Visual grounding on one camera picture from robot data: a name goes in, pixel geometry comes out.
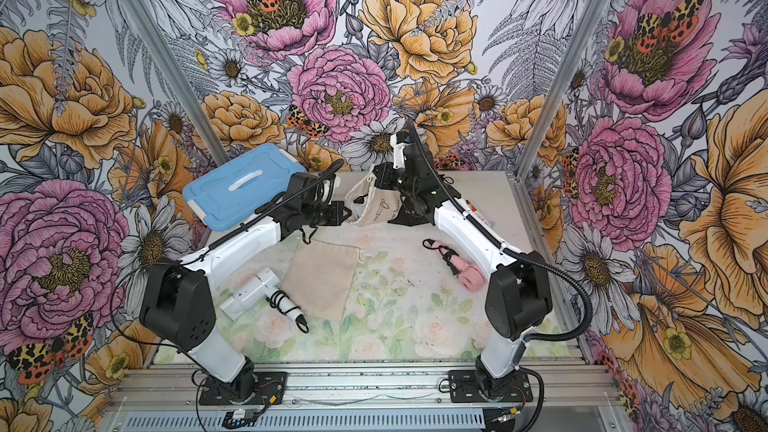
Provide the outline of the pink hair dryer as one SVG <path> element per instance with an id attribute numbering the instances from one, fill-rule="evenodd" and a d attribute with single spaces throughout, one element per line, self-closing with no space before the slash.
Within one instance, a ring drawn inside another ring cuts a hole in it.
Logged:
<path id="1" fill-rule="evenodd" d="M 422 246 L 438 252 L 453 276 L 468 292 L 479 292 L 486 284 L 487 279 L 482 270 L 475 263 L 462 258 L 452 247 L 430 238 L 424 239 Z"/>

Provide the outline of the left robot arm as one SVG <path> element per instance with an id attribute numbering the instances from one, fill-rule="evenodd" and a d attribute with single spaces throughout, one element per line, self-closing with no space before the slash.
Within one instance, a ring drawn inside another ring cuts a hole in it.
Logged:
<path id="1" fill-rule="evenodd" d="M 204 386 L 233 404 L 257 397 L 250 359 L 236 350 L 216 328 L 212 293 L 246 262 L 306 227 L 339 226 L 351 216 L 342 201 L 332 199 L 334 164 L 318 175 L 295 173 L 288 188 L 254 211 L 255 216 L 208 246 L 148 268 L 139 321 L 170 342 L 207 374 Z"/>

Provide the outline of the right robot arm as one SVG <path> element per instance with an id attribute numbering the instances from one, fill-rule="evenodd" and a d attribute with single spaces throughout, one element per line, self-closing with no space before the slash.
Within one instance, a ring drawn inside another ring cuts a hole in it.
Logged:
<path id="1" fill-rule="evenodd" d="M 447 234 L 486 280 L 492 332 L 476 360 L 475 380 L 483 399 L 499 400 L 520 377 L 522 358 L 553 309 L 548 273 L 539 255 L 521 252 L 486 227 L 434 169 L 416 133 L 398 132 L 390 145 L 393 160 L 374 168 L 376 184 L 400 195 L 403 216 Z"/>

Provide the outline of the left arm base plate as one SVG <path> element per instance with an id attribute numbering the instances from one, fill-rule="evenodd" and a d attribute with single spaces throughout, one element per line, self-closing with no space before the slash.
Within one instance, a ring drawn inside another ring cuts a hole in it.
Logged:
<path id="1" fill-rule="evenodd" d="M 198 403 L 202 406 L 280 405 L 287 379 L 287 373 L 275 371 L 245 371 L 230 383 L 207 377 Z"/>

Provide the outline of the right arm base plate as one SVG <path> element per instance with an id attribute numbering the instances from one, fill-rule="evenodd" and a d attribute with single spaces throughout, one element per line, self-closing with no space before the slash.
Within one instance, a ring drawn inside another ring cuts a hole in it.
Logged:
<path id="1" fill-rule="evenodd" d="M 528 375 L 520 370 L 493 378 L 479 370 L 450 370 L 448 388 L 453 403 L 527 403 L 533 400 Z"/>

